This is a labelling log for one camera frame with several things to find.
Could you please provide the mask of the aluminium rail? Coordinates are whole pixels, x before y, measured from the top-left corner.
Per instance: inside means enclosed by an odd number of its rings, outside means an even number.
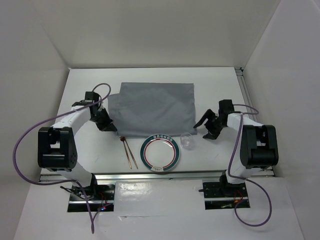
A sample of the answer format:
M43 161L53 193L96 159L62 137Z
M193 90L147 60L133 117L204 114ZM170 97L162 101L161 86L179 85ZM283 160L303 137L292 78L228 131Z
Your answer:
M115 181L153 181L153 180L187 180L187 179L218 179L223 171L191 171L191 172L169 172L169 173L112 173L112 174L96 174L98 181L115 182ZM253 177L275 177L275 173L271 168L261 170L253 174ZM65 178L58 174L42 173L40 182L62 181Z
M247 106L252 107L253 106L252 101L251 101L248 87L247 87L245 77L244 77L244 70L241 67L235 67L234 70L235 70L235 74L236 74L236 77L237 77L237 80L238 80L238 83L239 83L239 86L241 89L241 93L242 93L244 102Z

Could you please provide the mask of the aluminium right side rail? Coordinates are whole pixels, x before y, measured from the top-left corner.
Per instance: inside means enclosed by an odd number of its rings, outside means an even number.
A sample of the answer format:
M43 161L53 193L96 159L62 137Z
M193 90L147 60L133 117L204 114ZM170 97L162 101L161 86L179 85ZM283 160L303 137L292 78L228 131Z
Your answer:
M238 80L238 83L239 83L239 86L241 89L241 93L242 93L244 102L247 106L252 107L253 106L252 101L251 101L248 87L247 87L245 77L244 77L244 70L241 67L235 67L234 70L235 70L235 74L236 74L236 77L237 77L237 80Z

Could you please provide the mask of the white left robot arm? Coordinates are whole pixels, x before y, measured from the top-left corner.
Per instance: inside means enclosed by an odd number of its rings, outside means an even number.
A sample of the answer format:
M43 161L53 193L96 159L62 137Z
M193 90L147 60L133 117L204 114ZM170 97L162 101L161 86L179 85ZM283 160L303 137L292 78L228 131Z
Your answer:
M58 172L67 180L80 183L81 194L92 200L99 193L97 179L78 163L75 141L76 133L88 121L95 123L101 132L117 131L103 107L101 96L94 91L87 91L83 100L72 105L70 114L50 127L39 129L37 162L42 169Z

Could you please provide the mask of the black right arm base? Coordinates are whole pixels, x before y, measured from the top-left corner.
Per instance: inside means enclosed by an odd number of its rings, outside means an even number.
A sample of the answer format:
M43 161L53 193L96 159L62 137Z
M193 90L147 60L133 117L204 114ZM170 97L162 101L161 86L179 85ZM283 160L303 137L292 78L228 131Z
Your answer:
M230 184L225 176L219 181L205 181L199 190L204 196L206 210L225 210L250 208L247 186L245 183Z

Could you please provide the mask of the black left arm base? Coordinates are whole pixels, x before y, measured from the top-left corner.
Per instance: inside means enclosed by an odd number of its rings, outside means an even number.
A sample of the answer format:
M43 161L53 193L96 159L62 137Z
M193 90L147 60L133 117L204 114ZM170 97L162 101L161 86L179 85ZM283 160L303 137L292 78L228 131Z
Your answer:
M83 192L78 186L60 188L69 193L68 213L88 212L87 203ZM85 187L88 204L92 212L113 212L115 199L115 184L98 184L95 189Z

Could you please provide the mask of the aluminium front rail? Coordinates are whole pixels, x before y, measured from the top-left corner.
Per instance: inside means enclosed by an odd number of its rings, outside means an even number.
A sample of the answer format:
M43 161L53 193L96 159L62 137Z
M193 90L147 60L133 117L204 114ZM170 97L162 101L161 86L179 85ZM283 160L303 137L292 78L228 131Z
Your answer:
M115 181L153 181L153 180L187 180L187 179L218 179L223 171L191 171L191 172L169 172L169 173L112 173L112 174L96 174L98 181L115 182ZM261 170L253 174L253 177L275 177L275 173L271 168ZM40 182L62 181L65 178L58 174L42 173Z

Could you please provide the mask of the white plate green red rim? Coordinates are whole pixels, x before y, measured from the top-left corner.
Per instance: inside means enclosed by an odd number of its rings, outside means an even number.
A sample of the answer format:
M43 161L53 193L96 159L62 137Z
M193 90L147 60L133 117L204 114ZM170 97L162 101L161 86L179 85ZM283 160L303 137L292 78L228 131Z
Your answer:
M176 166L181 151L177 142L171 136L154 134L143 141L139 156L147 169L162 173L170 171Z

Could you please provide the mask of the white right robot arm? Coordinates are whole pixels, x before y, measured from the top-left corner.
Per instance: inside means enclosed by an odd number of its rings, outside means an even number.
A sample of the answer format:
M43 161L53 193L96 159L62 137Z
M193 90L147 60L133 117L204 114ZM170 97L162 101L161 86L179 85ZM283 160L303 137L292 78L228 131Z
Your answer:
M218 103L218 113L208 109L193 126L195 129L204 125L207 134L204 139L216 140L224 128L237 131L234 148L226 172L221 176L218 190L223 196L230 196L236 185L244 183L253 174L275 166L279 162L279 151L276 128L256 122L248 115L257 115L259 111L253 107L253 112L235 110L241 104L234 104L231 99Z

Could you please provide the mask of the copper fork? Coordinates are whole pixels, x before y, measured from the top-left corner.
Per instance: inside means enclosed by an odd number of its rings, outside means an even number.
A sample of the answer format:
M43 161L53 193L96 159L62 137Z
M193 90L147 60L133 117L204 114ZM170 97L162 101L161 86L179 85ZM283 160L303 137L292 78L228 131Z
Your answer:
M128 153L128 150L127 150L127 147L126 147L126 144L125 144L125 138L122 137L122 136L120 136L119 139L120 139L120 141L121 141L122 144L123 144L124 151L125 151L125 155L126 155L126 158L127 158L127 161L128 161L128 165L129 165L129 168L132 169L131 160L130 160L129 153Z

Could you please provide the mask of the clear plastic cup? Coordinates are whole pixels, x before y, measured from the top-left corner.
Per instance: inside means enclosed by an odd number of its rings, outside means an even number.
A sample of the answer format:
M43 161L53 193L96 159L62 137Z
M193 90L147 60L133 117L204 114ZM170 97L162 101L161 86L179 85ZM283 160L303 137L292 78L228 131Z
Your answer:
M180 135L180 144L184 149L187 150L193 150L195 147L195 142L193 139L193 135L185 132L183 134Z

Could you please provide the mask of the grey cloth placemat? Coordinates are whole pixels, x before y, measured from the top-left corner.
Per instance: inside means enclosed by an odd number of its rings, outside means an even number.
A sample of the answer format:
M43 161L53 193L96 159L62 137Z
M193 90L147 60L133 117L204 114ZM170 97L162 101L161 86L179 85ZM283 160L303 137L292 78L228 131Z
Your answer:
M123 82L108 97L108 112L123 137L197 134L192 83Z

